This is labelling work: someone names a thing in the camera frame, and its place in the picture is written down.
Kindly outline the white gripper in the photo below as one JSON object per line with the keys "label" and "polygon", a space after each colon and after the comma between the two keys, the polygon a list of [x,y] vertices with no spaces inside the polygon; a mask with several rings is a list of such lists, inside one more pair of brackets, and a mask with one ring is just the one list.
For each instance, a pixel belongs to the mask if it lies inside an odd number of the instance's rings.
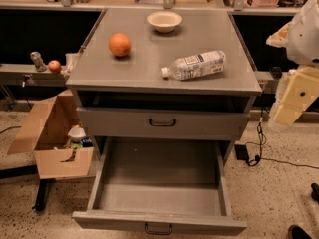
{"label": "white gripper", "polygon": [[298,65],[278,82],[272,123],[294,124],[319,97],[319,27],[315,22],[288,22],[270,35],[266,44],[286,48],[287,58]]}

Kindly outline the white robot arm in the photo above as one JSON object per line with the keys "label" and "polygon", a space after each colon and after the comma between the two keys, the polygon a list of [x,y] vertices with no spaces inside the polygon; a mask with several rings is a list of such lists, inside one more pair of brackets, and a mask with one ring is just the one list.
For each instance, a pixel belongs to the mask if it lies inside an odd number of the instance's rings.
{"label": "white robot arm", "polygon": [[280,78],[270,110],[270,125],[281,128],[294,124],[319,97],[319,0],[308,0],[266,44],[285,48],[298,65]]}

